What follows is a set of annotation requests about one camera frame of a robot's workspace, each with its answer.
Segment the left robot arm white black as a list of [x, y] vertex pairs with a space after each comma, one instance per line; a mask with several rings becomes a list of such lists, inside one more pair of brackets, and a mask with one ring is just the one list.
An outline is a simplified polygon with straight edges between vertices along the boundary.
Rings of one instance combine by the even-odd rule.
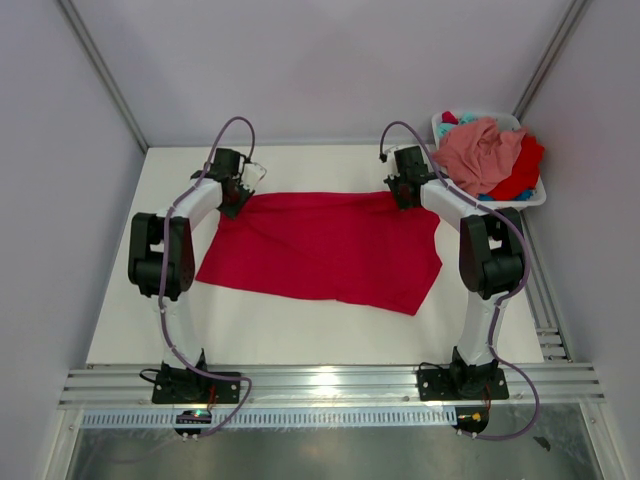
[[236, 218], [265, 174], [249, 154], [216, 147], [166, 210], [131, 220], [128, 279], [156, 302], [165, 346], [161, 366], [152, 371], [155, 404], [240, 402], [245, 378], [211, 372], [196, 339], [188, 298], [197, 270], [193, 231], [213, 211]]

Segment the crimson red t shirt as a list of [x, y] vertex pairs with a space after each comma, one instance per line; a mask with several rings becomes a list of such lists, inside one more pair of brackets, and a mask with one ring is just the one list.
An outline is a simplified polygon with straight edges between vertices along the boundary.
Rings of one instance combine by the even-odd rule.
[[197, 281], [413, 316], [442, 261], [439, 217], [389, 192], [272, 193], [221, 217]]

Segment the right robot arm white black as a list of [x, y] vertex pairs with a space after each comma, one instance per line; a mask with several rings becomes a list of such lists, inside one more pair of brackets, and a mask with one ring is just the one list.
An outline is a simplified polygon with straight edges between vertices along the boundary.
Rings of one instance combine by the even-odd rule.
[[392, 153], [395, 172], [384, 183], [404, 210], [436, 213], [459, 234], [458, 270], [468, 291], [465, 323], [441, 385], [456, 398], [479, 400], [504, 394], [496, 341], [510, 298], [528, 273], [519, 212], [491, 210], [440, 178], [427, 166], [418, 146]]

